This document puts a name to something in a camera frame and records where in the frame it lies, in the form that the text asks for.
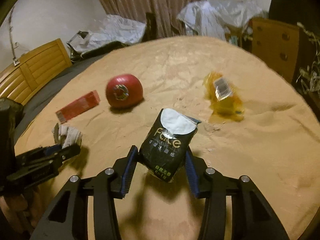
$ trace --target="red apple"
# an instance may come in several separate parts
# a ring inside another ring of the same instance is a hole
[[[109,80],[106,97],[112,107],[128,108],[142,101],[143,88],[134,75],[123,74]]]

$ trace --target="white tissue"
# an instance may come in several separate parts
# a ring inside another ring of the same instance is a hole
[[[188,134],[197,127],[196,122],[171,108],[163,109],[160,121],[171,134]]]

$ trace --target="tissue pack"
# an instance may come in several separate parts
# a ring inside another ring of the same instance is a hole
[[[140,147],[140,162],[159,179],[169,182],[184,164],[188,145],[200,121],[162,109]]]

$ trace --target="gray bedsheet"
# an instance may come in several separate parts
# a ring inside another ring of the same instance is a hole
[[[54,79],[48,82],[48,84],[46,84],[38,93],[36,93],[24,107],[23,119],[14,131],[14,143],[17,142],[18,138],[23,134],[32,120],[71,79],[103,56],[104,55],[97,56],[75,63],[71,67],[62,71]]]

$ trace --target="barcode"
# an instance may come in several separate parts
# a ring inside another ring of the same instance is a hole
[[[64,118],[63,114],[61,111],[56,112],[56,115],[60,121],[60,123],[65,123],[67,120]]]
[[[221,77],[218,78],[213,83],[214,88],[216,89],[216,97],[218,101],[221,101],[229,96],[232,96],[232,91],[227,83],[227,81]]]

